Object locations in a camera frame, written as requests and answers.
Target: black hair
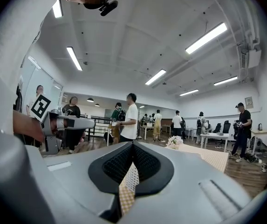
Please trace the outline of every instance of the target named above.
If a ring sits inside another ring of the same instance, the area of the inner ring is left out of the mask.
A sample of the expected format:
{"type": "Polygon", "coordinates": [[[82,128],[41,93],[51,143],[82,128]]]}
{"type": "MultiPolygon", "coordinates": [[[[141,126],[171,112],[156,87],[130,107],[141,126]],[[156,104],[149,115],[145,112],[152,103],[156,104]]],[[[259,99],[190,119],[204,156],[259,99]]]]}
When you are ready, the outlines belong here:
{"type": "Polygon", "coordinates": [[[130,93],[128,96],[127,96],[127,98],[131,98],[132,99],[132,101],[135,103],[136,102],[136,100],[137,100],[137,96],[135,95],[135,94],[133,94],[133,93],[130,93]]]}
{"type": "Polygon", "coordinates": [[[71,101],[76,98],[78,100],[78,98],[76,96],[72,96],[71,99],[69,100],[69,104],[71,104],[71,101]]]}
{"type": "Polygon", "coordinates": [[[42,87],[42,88],[43,88],[42,85],[38,85],[37,88],[36,88],[36,93],[38,92],[38,88],[39,88],[39,87],[42,87]]]}

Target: backpack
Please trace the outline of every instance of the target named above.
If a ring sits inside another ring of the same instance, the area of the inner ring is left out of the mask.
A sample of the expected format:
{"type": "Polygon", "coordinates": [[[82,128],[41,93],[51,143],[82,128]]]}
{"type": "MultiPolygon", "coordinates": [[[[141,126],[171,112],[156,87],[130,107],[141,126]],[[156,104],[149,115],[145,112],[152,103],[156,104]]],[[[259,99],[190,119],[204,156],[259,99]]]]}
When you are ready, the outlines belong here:
{"type": "Polygon", "coordinates": [[[124,111],[124,109],[121,108],[121,110],[118,109],[118,115],[116,117],[116,120],[117,121],[125,121],[125,116],[126,116],[126,113],[124,111]]]}
{"type": "Polygon", "coordinates": [[[200,119],[198,119],[197,121],[197,128],[201,128],[202,127],[202,122],[200,121],[200,119]]]}

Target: fluorescent light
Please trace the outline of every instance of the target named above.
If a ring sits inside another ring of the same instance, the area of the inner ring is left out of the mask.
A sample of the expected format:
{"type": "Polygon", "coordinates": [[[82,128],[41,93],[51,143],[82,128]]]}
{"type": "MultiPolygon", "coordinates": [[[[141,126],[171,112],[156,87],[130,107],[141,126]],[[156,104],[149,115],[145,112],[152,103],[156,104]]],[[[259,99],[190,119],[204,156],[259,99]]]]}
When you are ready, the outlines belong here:
{"type": "Polygon", "coordinates": [[[154,81],[156,81],[159,77],[164,75],[166,71],[164,69],[161,69],[155,76],[153,76],[150,80],[147,81],[146,85],[152,84],[154,81]]]}
{"type": "Polygon", "coordinates": [[[233,81],[233,80],[236,80],[236,79],[238,79],[238,77],[229,78],[229,79],[227,79],[227,80],[223,80],[223,81],[214,83],[214,85],[223,84],[223,83],[230,82],[230,81],[233,81]]]}
{"type": "Polygon", "coordinates": [[[38,68],[41,69],[41,67],[37,64],[36,60],[32,58],[31,56],[28,57],[28,59],[38,68]]]}
{"type": "Polygon", "coordinates": [[[75,53],[73,51],[73,47],[67,47],[67,51],[68,51],[69,55],[71,56],[71,59],[74,62],[76,68],[78,70],[82,70],[82,68],[81,68],[81,66],[80,66],[80,64],[79,64],[79,62],[78,62],[78,60],[76,58],[76,55],[75,55],[75,53]]]}
{"type": "Polygon", "coordinates": [[[63,11],[62,11],[60,0],[57,0],[57,2],[55,2],[55,4],[53,5],[53,11],[54,11],[55,18],[59,18],[63,16],[63,11]]]}
{"type": "Polygon", "coordinates": [[[185,49],[185,51],[188,54],[191,54],[192,52],[199,49],[201,46],[205,45],[209,41],[211,41],[216,36],[219,36],[221,33],[225,32],[227,30],[227,27],[225,23],[221,23],[215,28],[213,28],[211,31],[209,31],[207,34],[203,35],[201,38],[199,38],[194,44],[190,45],[185,49]]]}
{"type": "Polygon", "coordinates": [[[198,91],[199,90],[194,90],[194,91],[186,92],[186,93],[180,94],[180,96],[189,95],[189,94],[192,94],[192,93],[198,92],[198,91]]]}

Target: black t-shirt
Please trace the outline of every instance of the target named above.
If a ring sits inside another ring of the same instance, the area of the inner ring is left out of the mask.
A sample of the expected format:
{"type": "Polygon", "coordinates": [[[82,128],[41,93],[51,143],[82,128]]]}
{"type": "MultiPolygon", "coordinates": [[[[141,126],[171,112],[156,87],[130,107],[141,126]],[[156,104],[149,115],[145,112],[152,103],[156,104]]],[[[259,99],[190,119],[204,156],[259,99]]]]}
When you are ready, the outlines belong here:
{"type": "Polygon", "coordinates": [[[70,105],[65,105],[64,106],[64,109],[66,110],[66,111],[68,111],[68,110],[71,110],[72,112],[69,114],[69,115],[75,115],[76,117],[80,117],[80,115],[81,115],[81,111],[80,111],[80,109],[77,107],[77,106],[70,106],[70,105]]]}
{"type": "MultiPolygon", "coordinates": [[[[251,119],[250,112],[248,110],[244,110],[243,113],[240,113],[239,122],[242,122],[243,124],[247,123],[247,120],[251,119]]],[[[251,125],[245,126],[244,130],[250,131],[251,125]]]]}

